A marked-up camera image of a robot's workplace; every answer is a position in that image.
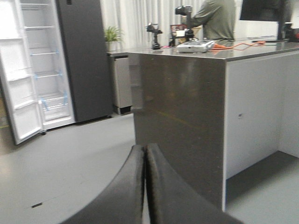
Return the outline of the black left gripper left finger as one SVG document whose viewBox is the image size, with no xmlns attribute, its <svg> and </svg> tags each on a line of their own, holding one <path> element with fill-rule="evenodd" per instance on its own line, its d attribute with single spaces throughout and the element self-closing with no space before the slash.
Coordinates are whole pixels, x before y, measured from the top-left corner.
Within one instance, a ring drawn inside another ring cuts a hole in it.
<svg viewBox="0 0 299 224">
<path fill-rule="evenodd" d="M 144 149 L 135 145 L 109 185 L 64 224 L 141 224 L 144 200 Z"/>
</svg>

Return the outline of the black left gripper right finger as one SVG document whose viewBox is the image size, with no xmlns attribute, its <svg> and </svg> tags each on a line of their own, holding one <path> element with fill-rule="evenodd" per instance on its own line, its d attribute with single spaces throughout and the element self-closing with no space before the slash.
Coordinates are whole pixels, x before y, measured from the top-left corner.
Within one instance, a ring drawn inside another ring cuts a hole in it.
<svg viewBox="0 0 299 224">
<path fill-rule="evenodd" d="M 197 193 L 169 164 L 158 144 L 146 152 L 146 190 L 152 224 L 239 224 Z"/>
</svg>

